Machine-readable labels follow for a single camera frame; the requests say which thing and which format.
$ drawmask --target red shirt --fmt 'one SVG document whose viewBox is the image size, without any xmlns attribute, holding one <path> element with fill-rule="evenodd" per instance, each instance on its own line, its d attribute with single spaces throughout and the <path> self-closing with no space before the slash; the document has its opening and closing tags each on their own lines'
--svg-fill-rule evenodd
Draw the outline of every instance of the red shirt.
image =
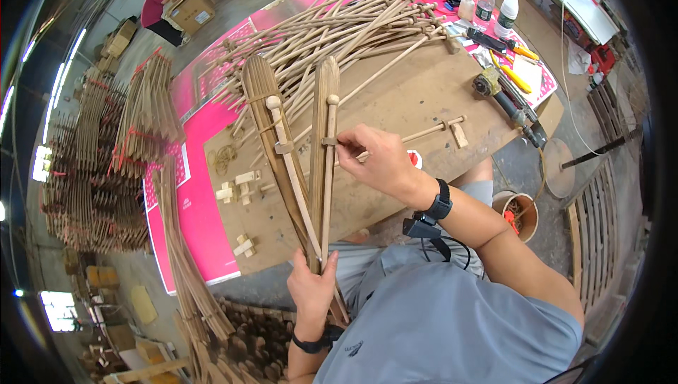
<svg viewBox="0 0 678 384">
<path fill-rule="evenodd" d="M 160 21 L 163 16 L 163 0 L 146 0 L 144 7 L 141 8 L 141 26 L 146 28 L 149 25 Z"/>
</svg>

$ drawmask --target hand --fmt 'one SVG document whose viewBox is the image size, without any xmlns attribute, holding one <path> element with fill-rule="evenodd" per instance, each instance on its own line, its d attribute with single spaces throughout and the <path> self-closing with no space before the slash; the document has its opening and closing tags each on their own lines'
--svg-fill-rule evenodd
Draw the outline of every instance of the hand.
<svg viewBox="0 0 678 384">
<path fill-rule="evenodd" d="M 358 124 L 337 136 L 339 166 L 361 183 L 400 200 L 415 210 L 427 210 L 440 188 L 436 180 L 412 165 L 398 134 Z M 364 163 L 356 159 L 364 151 Z"/>
<path fill-rule="evenodd" d="M 339 252 L 329 256 L 322 276 L 312 273 L 301 249 L 294 252 L 294 269 L 287 279 L 292 299 L 297 306 L 294 334 L 301 341 L 318 341 L 325 329 L 327 311 L 334 297 Z"/>
</svg>

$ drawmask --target gray shorts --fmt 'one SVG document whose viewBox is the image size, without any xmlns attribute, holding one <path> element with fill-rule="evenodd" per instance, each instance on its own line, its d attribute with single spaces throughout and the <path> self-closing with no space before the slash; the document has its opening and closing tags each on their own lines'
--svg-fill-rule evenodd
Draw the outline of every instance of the gray shorts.
<svg viewBox="0 0 678 384">
<path fill-rule="evenodd" d="M 487 206 L 492 206 L 492 181 L 476 181 L 462 185 L 459 189 Z M 453 237 L 445 230 L 442 230 L 442 234 Z M 468 261 L 469 266 L 466 270 L 478 278 L 482 277 L 483 263 L 473 249 L 469 249 L 469 257 L 469 252 L 460 244 L 449 240 L 445 242 L 452 253 L 450 262 L 463 268 Z M 444 260 L 443 255 L 433 247 L 428 239 L 424 239 L 424 247 L 431 262 Z M 330 244 L 329 250 L 330 252 L 339 250 L 337 281 L 353 317 L 358 314 L 382 279 L 402 267 L 428 263 L 419 238 L 385 248 L 339 241 Z"/>
</svg>

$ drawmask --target black pants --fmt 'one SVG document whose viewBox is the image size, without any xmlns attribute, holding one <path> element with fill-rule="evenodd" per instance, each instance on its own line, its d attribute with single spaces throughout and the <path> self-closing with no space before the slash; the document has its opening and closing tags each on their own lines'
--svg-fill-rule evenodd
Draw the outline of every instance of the black pants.
<svg viewBox="0 0 678 384">
<path fill-rule="evenodd" d="M 147 28 L 172 43 L 174 47 L 179 47 L 183 40 L 181 31 L 171 26 L 165 19 L 161 19 L 155 24 L 150 24 Z"/>
</svg>

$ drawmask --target logo on shirt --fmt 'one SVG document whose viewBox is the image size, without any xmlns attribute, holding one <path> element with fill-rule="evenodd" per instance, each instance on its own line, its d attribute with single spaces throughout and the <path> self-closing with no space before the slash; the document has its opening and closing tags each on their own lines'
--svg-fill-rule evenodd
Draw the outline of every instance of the logo on shirt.
<svg viewBox="0 0 678 384">
<path fill-rule="evenodd" d="M 360 343 L 354 344 L 353 346 L 350 347 L 344 347 L 344 352 L 350 352 L 349 353 L 349 358 L 352 358 L 353 356 L 358 354 L 358 351 L 360 348 L 363 346 L 363 341 L 360 340 Z"/>
</svg>

